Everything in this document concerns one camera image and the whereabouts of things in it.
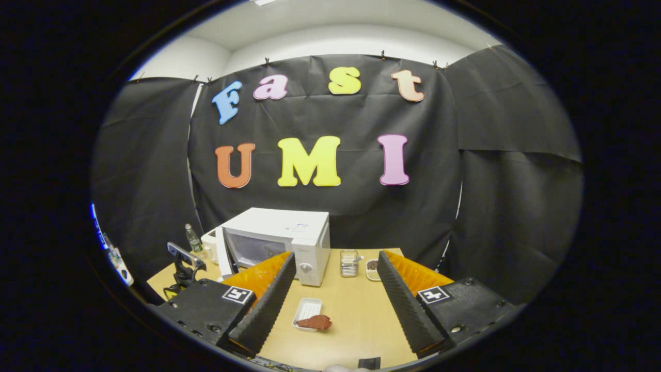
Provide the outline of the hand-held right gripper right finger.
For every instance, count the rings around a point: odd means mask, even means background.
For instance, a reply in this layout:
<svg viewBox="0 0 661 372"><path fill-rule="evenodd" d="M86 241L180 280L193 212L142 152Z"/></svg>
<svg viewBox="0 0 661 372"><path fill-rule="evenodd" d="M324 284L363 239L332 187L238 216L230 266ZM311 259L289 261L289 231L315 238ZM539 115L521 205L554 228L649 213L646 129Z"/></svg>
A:
<svg viewBox="0 0 661 372"><path fill-rule="evenodd" d="M475 343L509 322L517 306L476 278L450 278L390 251L377 272L411 351L419 358Z"/></svg>

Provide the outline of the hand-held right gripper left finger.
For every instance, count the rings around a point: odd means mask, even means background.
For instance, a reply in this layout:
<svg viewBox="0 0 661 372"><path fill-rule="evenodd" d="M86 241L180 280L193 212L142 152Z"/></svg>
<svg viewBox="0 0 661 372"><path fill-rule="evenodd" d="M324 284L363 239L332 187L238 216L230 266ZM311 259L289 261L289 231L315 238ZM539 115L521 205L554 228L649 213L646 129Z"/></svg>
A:
<svg viewBox="0 0 661 372"><path fill-rule="evenodd" d="M215 347L254 358L269 336L296 274L285 252L217 282L203 278L154 311Z"/></svg>

